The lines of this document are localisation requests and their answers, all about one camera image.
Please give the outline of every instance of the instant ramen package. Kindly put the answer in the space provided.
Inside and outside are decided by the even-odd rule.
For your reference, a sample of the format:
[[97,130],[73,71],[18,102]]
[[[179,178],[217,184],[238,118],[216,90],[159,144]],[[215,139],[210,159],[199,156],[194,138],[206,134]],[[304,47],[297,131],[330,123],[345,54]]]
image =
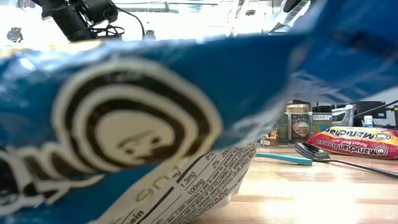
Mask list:
[[398,158],[398,131],[381,128],[332,127],[307,143],[326,151],[379,159]]
[[285,35],[0,53],[0,223],[188,223],[226,205],[286,99],[398,85],[398,1],[318,1]]

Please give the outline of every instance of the teal handle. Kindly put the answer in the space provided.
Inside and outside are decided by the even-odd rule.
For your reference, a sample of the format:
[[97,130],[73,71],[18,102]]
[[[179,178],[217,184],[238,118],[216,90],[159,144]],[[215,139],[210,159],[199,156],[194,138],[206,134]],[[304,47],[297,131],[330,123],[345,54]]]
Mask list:
[[283,160],[283,161],[294,162],[294,163],[300,164],[300,165],[312,166],[312,160],[304,158],[304,157],[269,154],[269,153],[257,153],[256,157],[279,159],[279,160]]

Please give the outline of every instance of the black cable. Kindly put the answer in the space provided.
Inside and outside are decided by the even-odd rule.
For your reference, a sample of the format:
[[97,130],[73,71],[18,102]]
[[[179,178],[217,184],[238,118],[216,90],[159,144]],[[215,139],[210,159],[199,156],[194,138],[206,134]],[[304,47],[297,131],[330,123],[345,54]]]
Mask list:
[[131,14],[130,12],[125,11],[124,9],[121,9],[121,8],[119,8],[119,7],[116,7],[116,8],[117,8],[119,11],[124,12],[124,13],[126,13],[127,15],[130,15],[130,16],[132,16],[132,17],[134,17],[134,18],[136,18],[136,19],[138,20],[139,25],[141,26],[142,39],[144,40],[144,39],[145,39],[145,28],[144,28],[144,25],[142,24],[141,20],[140,20],[137,16],[135,16],[134,14]]
[[[112,26],[111,24],[107,25],[105,28],[90,27],[90,31],[92,31],[92,33],[97,35],[99,38],[102,38],[102,37],[121,37],[125,33],[125,30],[122,27]],[[105,32],[105,36],[98,35],[98,34],[100,34],[102,32]]]
[[142,2],[118,2],[118,5],[122,4],[152,4],[152,3],[163,3],[164,1],[142,1]]
[[398,103],[398,100],[395,100],[395,101],[393,101],[391,103],[388,103],[386,105],[381,105],[381,106],[375,107],[373,109],[367,110],[365,112],[359,113],[359,114],[355,115],[354,118],[358,117],[358,116],[366,115],[366,114],[369,114],[369,113],[372,113],[372,112],[375,112],[375,111],[378,111],[380,109],[386,108],[386,107],[391,106],[391,105],[396,104],[396,103]]

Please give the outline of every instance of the jar lid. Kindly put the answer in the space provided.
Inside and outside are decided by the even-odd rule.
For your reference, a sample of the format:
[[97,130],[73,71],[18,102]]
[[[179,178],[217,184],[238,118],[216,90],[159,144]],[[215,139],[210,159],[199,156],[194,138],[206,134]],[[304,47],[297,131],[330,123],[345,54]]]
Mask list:
[[312,113],[331,113],[331,106],[314,106]]
[[306,104],[292,104],[286,106],[286,112],[308,112],[308,105]]

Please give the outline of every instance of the plastic bottle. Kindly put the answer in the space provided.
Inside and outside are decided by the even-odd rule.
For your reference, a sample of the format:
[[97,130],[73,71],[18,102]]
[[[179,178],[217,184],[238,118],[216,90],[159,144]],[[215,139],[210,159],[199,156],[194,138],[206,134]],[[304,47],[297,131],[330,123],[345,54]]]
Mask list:
[[373,128],[373,117],[372,115],[364,116],[364,127]]

